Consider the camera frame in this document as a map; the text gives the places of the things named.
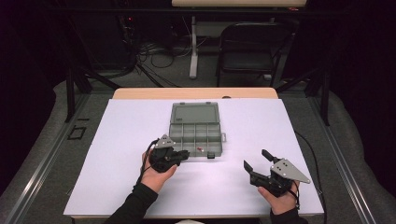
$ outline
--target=dark background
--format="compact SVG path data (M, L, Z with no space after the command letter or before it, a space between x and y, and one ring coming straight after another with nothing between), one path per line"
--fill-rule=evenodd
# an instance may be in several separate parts
M159 1L135 1L134 7ZM170 2L155 7L170 7ZM80 1L54 1L52 4L81 4ZM102 7L113 4L95 1ZM310 9L341 9L349 1L309 1ZM64 48L74 52L76 59L96 69L123 69L131 64L130 49L120 44L122 32L116 18L108 16L58 20L68 39L61 46L54 36L52 21L36 10L35 3L24 0L2 1L0 13L0 84L1 84L1 161L0 191L18 171L32 148L54 106L53 87L64 81L68 63ZM362 20L350 27L351 36L337 52L331 67L331 90L344 102L356 123L364 145L367 163L379 183L396 196L395 168L395 100L396 77L394 52L396 8L387 2L374 2ZM162 44L172 41L172 18L139 20L141 34L163 35ZM309 71L332 49L334 34L343 21L302 20L290 50L283 77L296 77ZM84 38L90 43L87 52Z

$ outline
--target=wire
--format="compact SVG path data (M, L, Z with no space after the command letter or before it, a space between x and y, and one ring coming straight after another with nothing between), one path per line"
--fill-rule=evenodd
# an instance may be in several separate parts
M145 172L151 167L151 166L149 166L148 168L145 168L145 166L146 166L146 161L147 161L147 159L148 159L148 157L149 157L149 150L151 149L151 147L152 147L153 145L157 144L157 142L158 142L159 140L160 140L160 139L158 138L158 139L152 141L152 142L149 144L148 149L146 149L145 157L143 158L142 167L140 168L140 176L137 178L137 181L136 181L136 184L134 185L134 187L137 186L138 184L140 184L140 182L142 181L143 173L145 173Z
M125 68L124 71L121 71L119 73L112 74L112 75L101 75L101 76L105 77L107 79L112 79L112 78L116 78L116 77L124 77L124 76L132 73L133 71L134 71L134 67L127 67L127 68Z
M153 45L149 44L149 45L144 45L142 47L142 49L148 49L151 48ZM177 84L169 81L168 79L159 76L157 73L155 73L151 68L149 68L147 65L143 64L143 62L148 58L147 54L140 54L140 55L145 55L144 60L142 61L140 56L136 57L137 63L136 63L136 68L140 69L140 72L143 72L148 79L151 80L151 82L153 82L157 87L164 87L159 81L157 81L155 79L155 77L159 78L160 80L162 80L163 82L165 82L167 85L171 86L171 87L180 87Z
M300 191L298 189L298 185L297 183L293 180L293 184L296 186L297 188L297 192L293 192L291 189L288 189L288 192L294 196L294 198L296 199L297 203L296 203L296 207L297 209L300 209Z
M175 61L175 56L173 55L172 52L168 52L168 51L166 51L164 55L166 55L166 54L170 54L169 56L171 57L171 62L169 64L164 65L164 66L156 65L156 64L154 64L154 61L153 61L154 55L151 55L151 57L150 57L151 65L156 68L167 68L167 67L171 66L173 64L173 62Z
M185 55L188 55L190 53L190 51L192 50L192 34L190 32L189 26L186 23L186 20L184 19L184 17L181 17L183 19L183 23L184 26L186 27L187 33L189 33L189 38L190 38L190 47L189 47L189 51L187 51L187 53Z
M295 130L294 130L294 132L306 142L306 144L309 146L309 149L311 149L312 156L314 157L315 169L317 170L317 177L318 177L318 187L319 187L319 190L321 191L320 195L321 195L321 198L322 198L322 201L323 201L323 210L324 210L323 223L326 224L327 223L327 208L326 208L326 202L325 202L325 199L324 199L323 190L322 190L321 181L320 181L320 174L319 174L317 156L315 155L315 151L314 151L313 147L311 146L311 144L309 143L309 141L302 134L298 133Z

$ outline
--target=black curtain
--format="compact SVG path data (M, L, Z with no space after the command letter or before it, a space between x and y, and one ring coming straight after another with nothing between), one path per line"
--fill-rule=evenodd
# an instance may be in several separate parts
M375 2L332 71L379 183L396 197L396 32L394 4Z
M48 38L42 15L29 2L0 6L0 193L25 160L50 117L64 80L64 61Z
M306 9L312 11L342 11L354 0L308 0ZM322 63L331 50L334 36L343 23L341 19L300 19L282 78L299 77Z

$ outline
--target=sleeve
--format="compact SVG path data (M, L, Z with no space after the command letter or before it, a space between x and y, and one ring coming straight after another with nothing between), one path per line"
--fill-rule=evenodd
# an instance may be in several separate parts
M306 219L299 217L297 208L293 208L280 215L274 215L271 211L270 217L272 224L308 224Z
M105 221L105 224L139 223L157 198L158 194L155 191L140 183L134 187L133 193L128 195L125 203Z

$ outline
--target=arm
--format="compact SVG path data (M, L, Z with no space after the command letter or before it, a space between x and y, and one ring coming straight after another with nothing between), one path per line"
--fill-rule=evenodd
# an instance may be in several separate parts
M291 186L291 191L297 192L299 183ZM263 187L258 187L259 193L271 204L271 221L273 224L307 224L308 222L298 215L296 199L287 192L280 197L275 197Z
M134 186L133 192L126 198L125 203L105 223L139 223L149 207L157 200L165 181L175 173L176 169L177 166L174 165L165 173L160 174L150 168L149 160L146 160L146 171L143 173L141 182Z

